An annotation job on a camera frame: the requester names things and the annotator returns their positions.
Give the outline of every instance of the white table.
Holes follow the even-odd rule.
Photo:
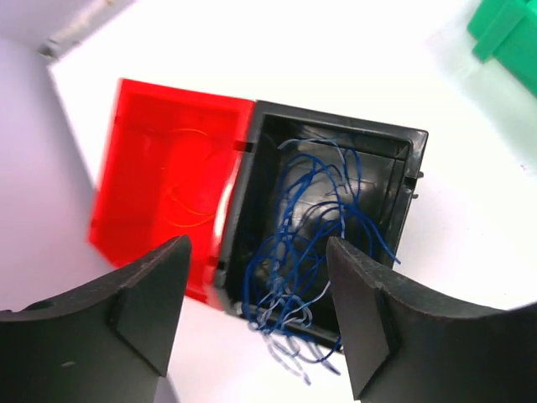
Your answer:
[[[537,99],[470,55],[475,2],[144,0],[52,71],[94,181],[120,77],[430,132],[399,247],[407,276],[499,308],[535,301]],[[351,402],[285,372],[246,323],[186,300],[169,368],[182,403]]]

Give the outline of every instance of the translucent red lid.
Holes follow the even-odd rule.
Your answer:
[[[90,241],[116,267],[188,234],[186,295],[212,295],[254,102],[122,80]]]

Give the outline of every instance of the lavender wall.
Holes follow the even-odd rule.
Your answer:
[[[105,274],[93,189],[42,56],[0,39],[0,310]]]

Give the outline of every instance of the blue wire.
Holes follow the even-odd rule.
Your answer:
[[[331,372],[340,374],[327,360],[341,346],[341,336],[337,339],[331,351],[323,355],[312,337],[289,328],[290,324],[304,329],[310,328],[313,325],[313,315],[310,306],[320,300],[330,287],[330,282],[328,282],[317,296],[314,296],[308,301],[304,300],[306,293],[315,283],[319,268],[323,264],[326,264],[326,256],[324,254],[319,255],[315,250],[315,246],[323,238],[334,232],[345,238],[346,221],[354,217],[360,224],[360,228],[368,236],[370,255],[373,255],[373,236],[371,234],[371,230],[373,230],[375,238],[386,254],[394,261],[399,261],[389,250],[388,245],[384,242],[371,218],[359,208],[362,165],[358,152],[354,149],[345,149],[342,152],[334,141],[327,139],[291,139],[283,142],[279,146],[279,149],[293,142],[328,143],[334,145],[341,157],[342,171],[334,164],[326,165],[318,157],[305,153],[295,155],[284,165],[276,186],[278,197],[274,211],[274,234],[262,242],[258,251],[246,267],[244,282],[242,284],[242,311],[250,328],[263,334],[263,337],[268,343],[269,352],[275,359],[293,374],[301,376],[306,384],[310,385],[310,379],[300,365],[299,360],[309,364],[322,364]],[[352,180],[347,166],[347,154],[349,151],[356,162],[356,192],[352,189]],[[298,164],[299,161],[301,164],[304,164],[302,160],[309,160],[311,162],[310,171],[284,187],[288,174],[295,167],[294,164]],[[337,173],[341,182],[338,183],[336,181],[331,170]],[[295,207],[318,175],[324,175],[332,184],[333,191],[329,194],[333,195],[336,200],[322,201],[310,206],[301,214],[300,220],[294,225],[293,216]],[[342,186],[345,188],[346,193],[351,193],[352,202],[349,203],[342,200],[338,192],[338,189]],[[324,210],[313,221],[313,236],[311,239],[301,236],[300,231],[307,222],[310,222],[310,216],[322,207],[324,207]],[[333,212],[339,212],[337,218],[326,220],[326,215]],[[264,296],[260,293],[258,287],[258,281],[255,275],[257,270],[269,270],[264,285],[266,292]],[[251,292],[255,298],[255,309],[253,311],[255,317],[252,317],[252,309],[250,308],[252,305]],[[285,336],[288,347],[285,347],[277,340],[273,340],[273,334]],[[300,352],[300,346],[294,341],[295,338],[301,339],[306,344],[314,356],[313,359],[307,358]],[[278,353],[291,359],[296,369],[288,366],[278,356]]]

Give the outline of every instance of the green block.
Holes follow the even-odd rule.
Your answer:
[[[537,96],[537,0],[484,0],[468,30],[480,60],[496,58]]]

